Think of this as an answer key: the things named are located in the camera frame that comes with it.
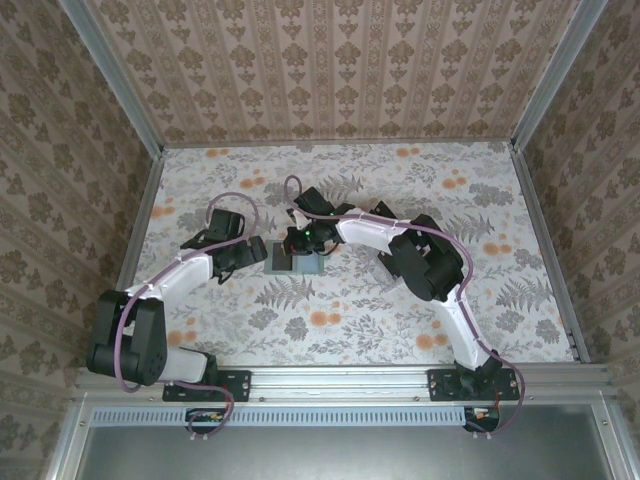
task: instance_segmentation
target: purple cable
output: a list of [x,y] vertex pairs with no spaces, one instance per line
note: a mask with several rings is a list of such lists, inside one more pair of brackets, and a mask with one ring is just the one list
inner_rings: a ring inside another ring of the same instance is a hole
[[131,309],[133,308],[133,305],[136,302],[136,300],[138,300],[142,296],[142,294],[144,294],[147,290],[149,290],[149,285],[155,285],[156,283],[158,283],[169,272],[171,272],[171,270],[173,270],[178,265],[180,265],[181,262],[190,260],[191,258],[197,255],[200,255],[201,253],[210,252],[212,250],[217,250],[218,248],[224,248],[224,247],[228,247],[229,245],[242,242],[248,239],[249,237],[251,237],[251,235],[253,235],[253,232],[255,231],[256,226],[258,225],[258,222],[260,221],[260,215],[258,213],[258,206],[256,205],[256,203],[251,199],[251,197],[249,197],[248,195],[245,195],[244,193],[227,192],[227,193],[222,193],[216,196],[213,200],[209,202],[209,206],[207,207],[207,218],[210,218],[209,211],[212,209],[213,205],[221,198],[229,197],[229,196],[244,198],[253,207],[253,214],[255,216],[255,220],[251,225],[251,228],[249,228],[249,231],[246,232],[244,235],[239,236],[238,238],[234,238],[233,240],[229,240],[227,242],[222,242],[222,243],[216,243],[215,245],[210,245],[208,247],[201,248],[200,250],[195,250],[191,253],[188,253],[187,255],[185,255],[180,259],[174,260],[168,266],[162,269],[160,273],[158,273],[151,280],[149,280],[145,285],[140,287],[140,289],[131,296],[131,298],[125,305],[124,310],[122,311],[122,315],[120,315],[120,321],[118,322],[118,329],[116,330],[116,341],[113,349],[113,370],[114,370],[116,379],[118,379],[118,382],[120,382],[120,386],[122,387],[122,390],[124,390],[125,392],[134,393],[140,389],[140,385],[130,387],[125,383],[124,378],[122,378],[122,367],[120,365],[120,354],[122,350],[122,335],[124,332],[124,325],[127,322],[129,313],[131,312]]
[[[235,400],[229,390],[221,387],[216,387],[213,385],[194,385],[192,383],[186,383],[186,382],[173,382],[173,384],[182,388],[190,388],[192,390],[211,390],[214,392],[220,392],[229,401],[229,410],[227,410],[225,416],[222,417],[222,420],[220,420],[220,423],[218,424],[218,426],[206,434],[208,437],[212,437],[217,433],[219,433],[220,430],[222,430],[222,428],[226,425],[226,423],[231,419],[231,415],[233,414],[233,409],[235,407]],[[187,430],[189,431],[190,434],[197,435],[193,431],[193,422],[195,421],[196,418],[202,417],[204,415],[206,415],[206,413],[204,412],[200,414],[195,414],[189,419],[189,423],[187,424]]]
[[462,315],[464,316],[464,319],[467,322],[467,325],[469,325],[469,329],[471,330],[471,334],[473,335],[474,340],[480,346],[480,348],[484,350],[487,353],[487,355],[489,355],[490,357],[493,357],[494,359],[504,363],[509,368],[511,368],[516,373],[516,375],[518,376],[518,379],[520,380],[520,384],[521,384],[520,399],[518,400],[518,404],[516,405],[515,412],[513,413],[513,415],[511,415],[511,417],[509,417],[509,420],[507,420],[507,422],[503,426],[501,426],[497,430],[494,430],[493,432],[491,432],[491,434],[495,435],[497,433],[502,432],[507,427],[509,427],[509,425],[511,425],[511,423],[513,423],[516,417],[520,414],[520,410],[522,409],[522,403],[524,402],[524,394],[526,389],[524,375],[522,375],[522,372],[520,371],[520,369],[516,367],[513,363],[503,359],[502,357],[500,357],[500,355],[496,354],[489,347],[485,345],[485,343],[480,339],[480,334],[478,333],[478,330],[476,329],[475,325],[473,324],[473,321],[471,320],[469,312],[467,312],[467,309],[465,308],[464,303],[462,302],[462,294],[464,292],[464,289],[467,288],[467,285],[469,284],[469,282],[471,281],[471,277],[473,276],[473,258],[471,257],[471,253],[469,252],[469,250],[467,250],[467,247],[465,247],[464,244],[460,242],[457,238],[449,235],[448,233],[442,232],[440,230],[436,230],[434,228],[429,228],[429,227],[423,227],[422,225],[413,225],[412,223],[407,223],[407,222],[398,222],[397,220],[387,219],[387,218],[379,217],[377,215],[372,215],[369,213],[363,213],[362,215],[360,214],[356,215],[352,213],[352,214],[345,214],[345,215],[329,216],[329,215],[315,215],[313,213],[305,212],[298,205],[296,205],[296,203],[293,200],[291,200],[291,198],[289,198],[287,188],[291,180],[294,180],[298,184],[298,195],[302,193],[302,181],[300,180],[300,178],[298,178],[295,175],[289,175],[284,180],[284,188],[283,188],[284,198],[294,210],[297,210],[298,212],[302,213],[306,217],[313,218],[316,220],[338,220],[338,219],[350,220],[350,219],[364,218],[364,219],[379,223],[381,225],[396,226],[400,228],[418,230],[420,232],[430,233],[437,237],[444,238],[445,240],[448,240],[449,242],[451,242],[456,248],[458,248],[462,252],[462,254],[467,260],[467,268],[469,270],[467,275],[462,280],[462,283],[460,284],[460,288],[458,289],[458,292],[456,294],[456,301],[460,306]]

